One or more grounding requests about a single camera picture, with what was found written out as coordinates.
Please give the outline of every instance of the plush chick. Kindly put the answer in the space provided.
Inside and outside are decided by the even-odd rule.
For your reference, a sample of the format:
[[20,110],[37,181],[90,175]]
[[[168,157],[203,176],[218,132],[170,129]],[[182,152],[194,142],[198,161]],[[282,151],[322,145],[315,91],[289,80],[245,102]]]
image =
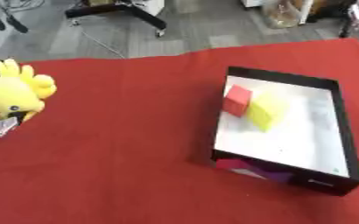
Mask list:
[[0,119],[11,113],[25,112],[23,122],[45,108],[45,99],[57,90],[54,80],[48,75],[34,76],[31,66],[21,69],[14,59],[0,61]]

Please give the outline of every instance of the red tablecloth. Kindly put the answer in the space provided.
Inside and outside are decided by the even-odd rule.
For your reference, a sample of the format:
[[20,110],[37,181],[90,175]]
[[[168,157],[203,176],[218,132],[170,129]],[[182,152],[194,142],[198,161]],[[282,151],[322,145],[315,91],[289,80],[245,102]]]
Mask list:
[[359,153],[359,42],[33,62],[59,91],[0,139],[0,224],[359,223],[344,198],[208,162],[228,66],[337,79]]

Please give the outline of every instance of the toy eye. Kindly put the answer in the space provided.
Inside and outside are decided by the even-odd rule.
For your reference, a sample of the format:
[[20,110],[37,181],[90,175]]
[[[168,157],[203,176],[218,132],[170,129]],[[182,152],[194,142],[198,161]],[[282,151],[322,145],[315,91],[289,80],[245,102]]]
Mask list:
[[18,110],[18,106],[11,106],[10,110],[13,110],[13,111]]

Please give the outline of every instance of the gray floor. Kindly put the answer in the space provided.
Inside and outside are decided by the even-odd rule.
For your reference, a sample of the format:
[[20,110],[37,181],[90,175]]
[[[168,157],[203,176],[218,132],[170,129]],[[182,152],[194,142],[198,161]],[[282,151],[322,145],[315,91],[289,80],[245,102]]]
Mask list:
[[17,17],[31,31],[28,34],[11,28],[0,31],[0,58],[19,61],[118,58],[86,38],[81,30],[124,57],[136,58],[215,47],[336,39],[340,27],[339,21],[329,19],[273,30],[264,24],[258,10],[245,11],[238,0],[166,0],[159,16],[167,21],[169,28],[163,38],[156,39],[152,27],[123,13],[84,17],[81,26],[72,27],[63,12],[73,2],[46,0],[41,8],[19,12]]

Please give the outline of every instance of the cube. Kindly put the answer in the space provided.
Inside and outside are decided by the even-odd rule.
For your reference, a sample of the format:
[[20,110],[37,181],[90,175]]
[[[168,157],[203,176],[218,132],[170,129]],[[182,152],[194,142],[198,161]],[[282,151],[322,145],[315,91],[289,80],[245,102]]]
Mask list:
[[265,91],[250,101],[246,116],[262,131],[280,122],[288,109],[288,102],[272,91]]
[[233,116],[241,117],[249,105],[251,91],[234,85],[223,100],[223,110]]

